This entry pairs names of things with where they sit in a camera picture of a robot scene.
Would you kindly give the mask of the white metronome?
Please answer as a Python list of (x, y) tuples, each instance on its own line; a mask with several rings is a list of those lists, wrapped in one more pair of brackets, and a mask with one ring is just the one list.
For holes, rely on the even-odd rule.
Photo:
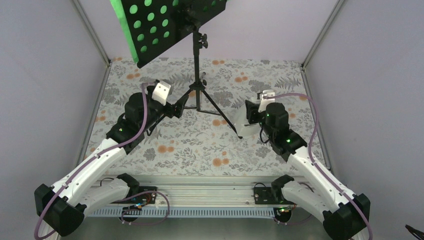
[(261, 129), (258, 123), (248, 122), (247, 107), (245, 104), (236, 110), (233, 116), (233, 125), (239, 138), (247, 138), (258, 134)]

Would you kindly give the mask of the black perforated music stand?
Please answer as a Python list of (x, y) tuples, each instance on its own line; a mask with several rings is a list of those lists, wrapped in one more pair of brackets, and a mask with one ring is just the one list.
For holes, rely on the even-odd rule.
[[(204, 79), (205, 74), (200, 71), (200, 50), (206, 49), (208, 47), (208, 41), (207, 41), (208, 37), (207, 37), (206, 34), (200, 33), (200, 28), (198, 30), (196, 30), (195, 32), (189, 34), (189, 35), (192, 36), (192, 49), (193, 49), (193, 62), (194, 62), (194, 83), (189, 85), (189, 89), (184, 95), (189, 95), (190, 92), (196, 93), (196, 105), (194, 106), (194, 109), (197, 110), (197, 111), (201, 111), (200, 96), (201, 95), (205, 96), (209, 100), (209, 102), (214, 106), (214, 108), (217, 110), (216, 114), (218, 116), (222, 116), (226, 121), (228, 121), (229, 119), (226, 117), (226, 115), (223, 113), (223, 111), (218, 107), (218, 105), (212, 100), (210, 95), (206, 92), (206, 84), (207, 83)], [(149, 86), (147, 88), (148, 94), (152, 94), (154, 88), (155, 88), (155, 86)], [(148, 133), (148, 134), (151, 133), (152, 130), (159, 123), (149, 127), (145, 131), (145, 133)]]

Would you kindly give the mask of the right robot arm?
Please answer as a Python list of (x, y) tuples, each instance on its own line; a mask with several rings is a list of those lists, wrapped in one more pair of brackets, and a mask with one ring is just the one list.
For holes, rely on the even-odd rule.
[(313, 188), (305, 189), (293, 177), (283, 175), (271, 183), (270, 195), (274, 202), (299, 205), (322, 223), (333, 240), (371, 239), (369, 198), (363, 193), (354, 193), (319, 161), (312, 159), (306, 141), (291, 129), (289, 114), (282, 103), (246, 100), (237, 123), (243, 137), (253, 130), (265, 134), (272, 150), (297, 169)]

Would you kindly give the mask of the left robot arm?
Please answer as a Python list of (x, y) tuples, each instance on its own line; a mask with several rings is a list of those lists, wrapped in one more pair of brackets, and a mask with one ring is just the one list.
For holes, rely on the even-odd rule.
[(48, 186), (41, 184), (34, 192), (39, 220), (34, 231), (36, 240), (54, 233), (62, 237), (73, 233), (83, 220), (113, 202), (134, 202), (139, 185), (127, 173), (112, 182), (91, 189), (91, 186), (116, 161), (127, 156), (145, 138), (145, 131), (163, 118), (181, 117), (189, 96), (174, 104), (162, 103), (152, 93), (132, 94), (124, 105), (124, 113), (106, 134), (97, 149), (62, 179)]

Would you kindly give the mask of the floral patterned table mat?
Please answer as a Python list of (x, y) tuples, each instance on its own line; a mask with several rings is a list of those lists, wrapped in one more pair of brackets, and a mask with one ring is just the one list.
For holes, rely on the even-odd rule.
[[(282, 176), (300, 172), (276, 155), (266, 135), (238, 138), (231, 129), (236, 110), (245, 100), (263, 90), (283, 94), (290, 127), (308, 141), (314, 129), (310, 104), (305, 98), (301, 65), (287, 60), (201, 59), (209, 97), (190, 92), (180, 118), (165, 118), (128, 156), (105, 173), (133, 176)], [(142, 83), (168, 80), (173, 92), (170, 103), (188, 92), (194, 82), (192, 58), (157, 58), (138, 68), (131, 58), (115, 58), (97, 112), (87, 147), (91, 154), (124, 113), (129, 97), (141, 91)]]

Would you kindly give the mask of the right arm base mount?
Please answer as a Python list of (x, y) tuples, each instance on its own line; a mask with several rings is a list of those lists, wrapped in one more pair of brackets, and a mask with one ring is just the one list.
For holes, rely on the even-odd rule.
[(256, 205), (275, 205), (272, 208), (272, 217), (274, 221), (278, 224), (289, 225), (293, 210), (297, 206), (295, 203), (283, 197), (274, 196), (273, 189), (261, 182), (253, 186), (253, 197)]

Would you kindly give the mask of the aluminium rail frame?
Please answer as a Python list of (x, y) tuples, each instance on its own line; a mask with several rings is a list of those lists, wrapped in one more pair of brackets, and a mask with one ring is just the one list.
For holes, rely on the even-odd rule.
[[(271, 187), (272, 177), (214, 177), (214, 176), (141, 176), (129, 175), (138, 184), (136, 194), (132, 197), (147, 193), (155, 193), (155, 203), (144, 206), (138, 218), (265, 218), (273, 219), (273, 207), (276, 205), (256, 205), (253, 187), (263, 183)], [(111, 183), (117, 176), (101, 176), (91, 190)], [(305, 189), (313, 187), (304, 177), (294, 177)], [(129, 203), (115, 201), (94, 211), (94, 214), (116, 216), (123, 223)]]

